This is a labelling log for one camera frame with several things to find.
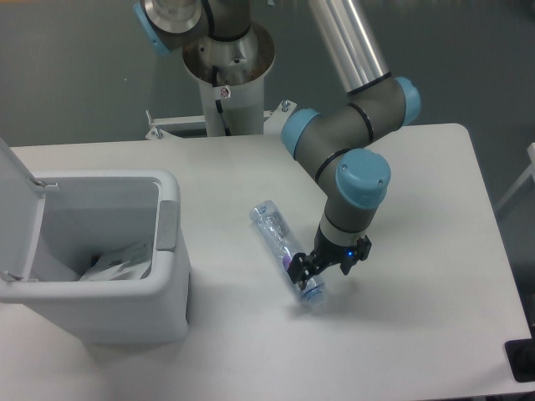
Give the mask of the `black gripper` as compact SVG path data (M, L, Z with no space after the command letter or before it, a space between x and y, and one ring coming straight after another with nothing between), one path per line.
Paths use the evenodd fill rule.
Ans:
M353 266L368 258L371 247L372 242L367 235L349 246L341 246L329 240L318 228L312 253L296 253L288 266L288 275L300 289L304 289L313 276L319 276L331 266L339 265L341 272L348 276Z

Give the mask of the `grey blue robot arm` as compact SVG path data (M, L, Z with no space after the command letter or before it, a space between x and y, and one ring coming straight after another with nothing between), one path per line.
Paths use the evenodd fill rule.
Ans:
M310 253L293 256L290 281L304 287L331 266L348 273L369 255L366 231L390 183L376 140L420 113L417 88L391 75L357 1L312 1L313 20L348 96L338 112L300 109L281 132L288 153L326 195ZM263 80L274 62L268 31L248 1L139 1L135 16L159 54L180 51L199 84L210 136L264 131Z

